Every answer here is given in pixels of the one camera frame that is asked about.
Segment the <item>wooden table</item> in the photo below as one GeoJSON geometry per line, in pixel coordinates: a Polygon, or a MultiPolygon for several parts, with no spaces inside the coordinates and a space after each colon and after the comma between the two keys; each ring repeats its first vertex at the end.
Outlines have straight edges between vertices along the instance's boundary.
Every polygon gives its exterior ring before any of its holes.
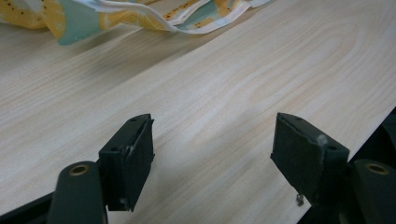
{"type": "Polygon", "coordinates": [[[276,112],[353,155],[396,106],[394,0],[276,0],[209,35],[120,25],[61,47],[46,30],[0,34],[0,214],[151,113],[151,173],[110,223],[295,223],[309,205],[269,159],[276,112]]]}

